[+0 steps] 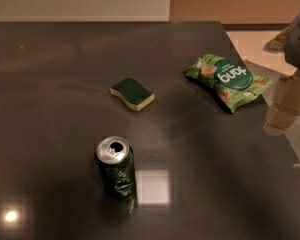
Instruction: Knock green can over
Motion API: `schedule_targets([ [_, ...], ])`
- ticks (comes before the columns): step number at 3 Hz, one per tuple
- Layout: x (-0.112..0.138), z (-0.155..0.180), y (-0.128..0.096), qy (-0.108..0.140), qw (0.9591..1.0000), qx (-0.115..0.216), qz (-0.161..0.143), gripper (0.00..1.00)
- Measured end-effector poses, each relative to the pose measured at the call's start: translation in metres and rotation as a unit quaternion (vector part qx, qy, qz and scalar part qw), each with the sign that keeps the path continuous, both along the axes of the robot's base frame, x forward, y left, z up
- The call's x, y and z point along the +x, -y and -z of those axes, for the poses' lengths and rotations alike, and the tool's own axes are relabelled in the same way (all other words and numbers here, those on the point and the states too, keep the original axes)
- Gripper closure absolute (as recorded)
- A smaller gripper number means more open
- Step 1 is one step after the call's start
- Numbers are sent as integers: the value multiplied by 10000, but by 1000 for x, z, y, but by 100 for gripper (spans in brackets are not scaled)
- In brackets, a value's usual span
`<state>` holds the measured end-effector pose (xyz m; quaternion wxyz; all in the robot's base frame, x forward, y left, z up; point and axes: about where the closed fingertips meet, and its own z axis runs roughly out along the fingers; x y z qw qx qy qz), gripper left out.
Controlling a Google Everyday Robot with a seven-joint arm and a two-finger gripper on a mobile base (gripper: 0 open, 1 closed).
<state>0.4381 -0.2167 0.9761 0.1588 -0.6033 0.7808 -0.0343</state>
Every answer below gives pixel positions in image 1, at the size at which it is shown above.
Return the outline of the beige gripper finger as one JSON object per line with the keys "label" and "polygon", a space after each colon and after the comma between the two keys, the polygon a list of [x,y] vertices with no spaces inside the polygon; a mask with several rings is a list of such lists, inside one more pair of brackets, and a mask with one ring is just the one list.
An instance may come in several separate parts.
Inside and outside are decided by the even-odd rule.
{"label": "beige gripper finger", "polygon": [[300,113],[300,70],[285,80],[277,105],[285,110]]}
{"label": "beige gripper finger", "polygon": [[270,106],[266,122],[273,128],[288,129],[299,117],[299,113],[291,108],[273,104]]}

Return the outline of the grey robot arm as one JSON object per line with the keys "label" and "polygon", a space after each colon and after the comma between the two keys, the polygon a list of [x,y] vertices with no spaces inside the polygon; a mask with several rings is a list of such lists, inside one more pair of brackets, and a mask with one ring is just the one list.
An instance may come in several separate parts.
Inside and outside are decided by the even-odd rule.
{"label": "grey robot arm", "polygon": [[280,130],[289,128],[300,116],[300,13],[288,27],[284,55],[296,72],[279,79],[266,117],[269,126]]}

